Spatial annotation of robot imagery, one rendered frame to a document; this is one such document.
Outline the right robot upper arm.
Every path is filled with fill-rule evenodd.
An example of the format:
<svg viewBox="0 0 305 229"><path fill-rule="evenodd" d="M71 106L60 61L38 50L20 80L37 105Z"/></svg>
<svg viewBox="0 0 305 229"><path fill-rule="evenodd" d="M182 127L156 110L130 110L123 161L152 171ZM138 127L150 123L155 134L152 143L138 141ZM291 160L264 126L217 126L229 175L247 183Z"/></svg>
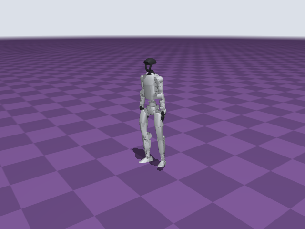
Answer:
<svg viewBox="0 0 305 229"><path fill-rule="evenodd" d="M145 94L144 94L144 88L143 88L143 76L144 76L144 75L140 76L141 86L142 86L142 90L140 90L140 94L143 95L143 96L145 96Z"/></svg>

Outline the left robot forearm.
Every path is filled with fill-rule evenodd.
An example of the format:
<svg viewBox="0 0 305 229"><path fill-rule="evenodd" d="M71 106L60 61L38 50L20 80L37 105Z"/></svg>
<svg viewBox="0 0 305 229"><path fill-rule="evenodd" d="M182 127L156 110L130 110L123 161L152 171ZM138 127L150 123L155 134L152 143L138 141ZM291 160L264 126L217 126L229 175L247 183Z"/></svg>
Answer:
<svg viewBox="0 0 305 229"><path fill-rule="evenodd" d="M166 109L165 109L165 97L164 94L162 94L162 99L159 100L160 103L160 110L164 111L164 114L166 113Z"/></svg>

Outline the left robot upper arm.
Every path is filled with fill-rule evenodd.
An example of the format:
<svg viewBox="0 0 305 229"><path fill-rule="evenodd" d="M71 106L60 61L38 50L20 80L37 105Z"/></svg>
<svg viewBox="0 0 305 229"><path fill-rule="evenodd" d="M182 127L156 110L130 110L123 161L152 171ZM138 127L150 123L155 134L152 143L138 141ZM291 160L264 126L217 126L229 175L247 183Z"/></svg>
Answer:
<svg viewBox="0 0 305 229"><path fill-rule="evenodd" d="M157 94L158 99L162 99L163 94L163 78L161 76L155 76L154 77L155 82L157 83L157 88L159 93Z"/></svg>

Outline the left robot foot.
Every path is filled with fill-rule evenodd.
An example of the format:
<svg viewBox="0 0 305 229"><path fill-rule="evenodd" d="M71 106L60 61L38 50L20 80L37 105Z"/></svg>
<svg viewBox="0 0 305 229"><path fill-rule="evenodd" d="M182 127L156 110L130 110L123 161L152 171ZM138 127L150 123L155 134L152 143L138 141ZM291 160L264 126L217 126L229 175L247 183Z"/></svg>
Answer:
<svg viewBox="0 0 305 229"><path fill-rule="evenodd" d="M163 160L158 164L158 167L164 167L166 165L166 161Z"/></svg>

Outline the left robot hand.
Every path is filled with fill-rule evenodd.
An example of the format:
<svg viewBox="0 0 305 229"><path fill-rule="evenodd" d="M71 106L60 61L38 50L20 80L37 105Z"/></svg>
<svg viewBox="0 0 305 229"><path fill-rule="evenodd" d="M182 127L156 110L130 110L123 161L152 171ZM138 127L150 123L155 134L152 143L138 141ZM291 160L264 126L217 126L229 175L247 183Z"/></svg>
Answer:
<svg viewBox="0 0 305 229"><path fill-rule="evenodd" d="M163 121L166 114L164 114L164 111L161 111L161 115L162 115L162 116L161 116L161 120Z"/></svg>

